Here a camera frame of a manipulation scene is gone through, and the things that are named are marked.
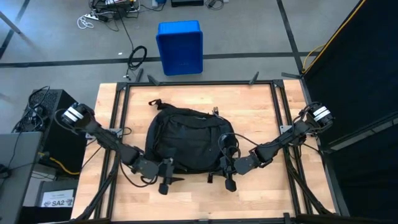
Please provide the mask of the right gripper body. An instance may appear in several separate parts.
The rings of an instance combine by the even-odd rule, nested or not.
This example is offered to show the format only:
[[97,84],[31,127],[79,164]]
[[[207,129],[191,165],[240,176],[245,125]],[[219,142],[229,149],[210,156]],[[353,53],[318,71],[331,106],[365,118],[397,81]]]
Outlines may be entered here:
[[230,192],[235,192],[237,187],[236,182],[233,180],[233,175],[248,173],[257,167],[257,162],[251,156],[239,159],[223,156],[220,158],[220,167],[226,179],[224,182],[226,189]]

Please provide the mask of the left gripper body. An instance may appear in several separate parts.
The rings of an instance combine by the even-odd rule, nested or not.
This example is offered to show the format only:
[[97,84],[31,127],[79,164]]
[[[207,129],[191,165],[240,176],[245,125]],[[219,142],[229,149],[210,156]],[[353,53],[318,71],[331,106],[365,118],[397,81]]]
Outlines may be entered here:
[[134,163],[133,168],[136,172],[142,174],[141,180],[145,185],[152,185],[155,183],[155,179],[162,177],[163,181],[159,184],[158,191],[162,195],[168,194],[174,173],[174,159],[172,157],[166,157],[157,164],[141,156]]

